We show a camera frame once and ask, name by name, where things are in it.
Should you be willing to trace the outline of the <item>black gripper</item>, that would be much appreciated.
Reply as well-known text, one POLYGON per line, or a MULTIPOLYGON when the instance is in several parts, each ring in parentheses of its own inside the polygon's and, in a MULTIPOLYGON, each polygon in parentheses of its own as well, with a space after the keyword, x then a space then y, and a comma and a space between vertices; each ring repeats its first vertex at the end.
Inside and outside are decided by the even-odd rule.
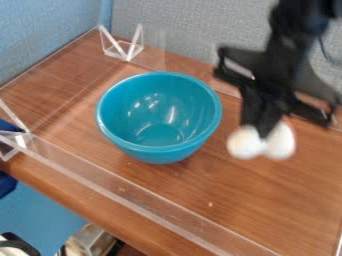
POLYGON ((257 125, 266 138, 285 115, 297 115, 321 127, 333 122, 340 92, 318 77, 298 56, 220 46, 214 76, 242 95, 241 124, 257 125))

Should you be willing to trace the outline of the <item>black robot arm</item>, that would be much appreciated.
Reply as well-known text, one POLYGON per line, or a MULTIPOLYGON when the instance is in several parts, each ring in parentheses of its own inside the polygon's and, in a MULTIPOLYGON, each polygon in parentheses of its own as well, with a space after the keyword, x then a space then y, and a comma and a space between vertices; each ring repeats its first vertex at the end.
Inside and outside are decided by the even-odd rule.
POLYGON ((321 127, 332 123, 334 112, 321 111, 296 93, 324 100, 330 108, 342 105, 342 93, 321 80, 309 62, 330 21, 341 17, 342 0, 280 0, 269 16, 266 48, 256 51, 218 47, 214 76, 240 89, 241 124, 253 126, 262 138, 290 114, 321 127))

